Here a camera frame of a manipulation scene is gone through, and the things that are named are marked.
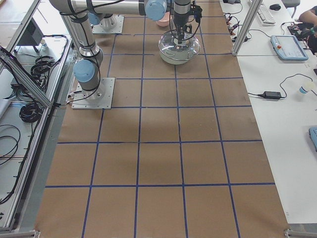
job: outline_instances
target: white table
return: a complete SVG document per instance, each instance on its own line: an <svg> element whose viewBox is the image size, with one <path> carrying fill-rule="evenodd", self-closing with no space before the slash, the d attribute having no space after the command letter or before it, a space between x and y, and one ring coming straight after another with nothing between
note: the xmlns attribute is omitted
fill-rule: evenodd
<svg viewBox="0 0 317 238"><path fill-rule="evenodd" d="M249 9L248 0L241 0L243 10L235 16L243 19ZM239 4L222 3L224 12L237 12ZM280 25L291 21L281 0L264 0L268 7L279 3L280 11L272 13L277 24L264 27L255 18L251 29L260 29L268 35L282 35ZM269 37L252 31L252 40L244 43L238 54L239 65L248 92L279 91L279 84L288 76L301 73L317 83L313 69L317 58L310 51L308 61L281 61L272 49ZM317 125L317 96L312 92L301 95L298 90L309 79L296 76L283 83L288 93L284 100L270 101L250 97L267 157L288 223L317 223L317 152L308 129Z"/></svg>
<svg viewBox="0 0 317 238"><path fill-rule="evenodd" d="M267 35L290 35L290 32L287 29L289 24L284 24L281 28L281 24L284 22L292 21L291 16L286 10L281 0L263 0L263 3L269 8L270 5L279 3L281 5L281 9L279 11L270 10L269 12L272 14L276 21L275 26L262 26L257 16L255 17L250 29L258 29L264 31ZM228 4L223 3L220 0L220 4L223 12L238 12L241 9L239 4ZM238 20L240 20L240 24L243 24L246 14L250 8L249 0L241 0L241 4L243 6L243 10L241 13L234 14ZM263 32L260 31L250 31L252 38L247 42L244 42L241 46L241 49L238 53L238 56L275 56L276 53L272 48L272 44L270 43L270 38L266 36Z"/></svg>

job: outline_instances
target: person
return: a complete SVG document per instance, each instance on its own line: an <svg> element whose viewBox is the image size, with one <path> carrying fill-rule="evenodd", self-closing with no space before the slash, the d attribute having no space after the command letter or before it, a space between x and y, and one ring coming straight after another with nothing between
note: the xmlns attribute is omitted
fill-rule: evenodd
<svg viewBox="0 0 317 238"><path fill-rule="evenodd" d="M311 29L312 27L317 26L317 6L303 12L299 16L299 21L302 22L302 24L298 24L301 30L304 30L305 28ZM308 38L308 46L313 54L317 53L317 34Z"/></svg>

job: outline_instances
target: grid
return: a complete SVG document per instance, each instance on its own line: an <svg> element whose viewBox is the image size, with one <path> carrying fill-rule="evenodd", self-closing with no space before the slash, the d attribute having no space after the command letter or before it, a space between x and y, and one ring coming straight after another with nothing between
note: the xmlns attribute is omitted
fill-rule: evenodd
<svg viewBox="0 0 317 238"><path fill-rule="evenodd" d="M222 31L202 24L201 53L185 65L161 61L149 42L166 29L152 33L158 28L144 17L126 17L125 27L139 23L135 34L127 27L107 42L97 37L102 75L119 75L113 107L66 110L36 224L45 237L282 237L286 220L232 44L223 41L220 4L202 4L202 22L218 20ZM211 47L213 37L226 47ZM76 161L68 156L81 159L76 171L65 168ZM244 157L254 167L240 168ZM59 222L47 217L57 195L73 212Z"/></svg>

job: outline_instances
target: chair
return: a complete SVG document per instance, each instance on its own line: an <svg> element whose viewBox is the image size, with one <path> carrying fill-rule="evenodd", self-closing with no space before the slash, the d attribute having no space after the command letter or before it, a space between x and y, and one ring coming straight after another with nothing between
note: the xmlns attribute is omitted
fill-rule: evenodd
<svg viewBox="0 0 317 238"><path fill-rule="evenodd" d="M289 8L289 7L294 8L294 12L292 14L292 18L293 18L293 16L295 15L295 12L296 12L296 7L299 4L301 4L301 0L282 0L282 2L286 8Z"/></svg>

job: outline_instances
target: computer mouse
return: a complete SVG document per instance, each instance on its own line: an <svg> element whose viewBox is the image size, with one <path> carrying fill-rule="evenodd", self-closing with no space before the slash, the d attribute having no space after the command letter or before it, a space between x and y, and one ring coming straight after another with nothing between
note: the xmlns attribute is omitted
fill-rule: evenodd
<svg viewBox="0 0 317 238"><path fill-rule="evenodd" d="M278 11L281 9L281 5L280 4L273 4L273 5L269 6L269 9Z"/></svg>

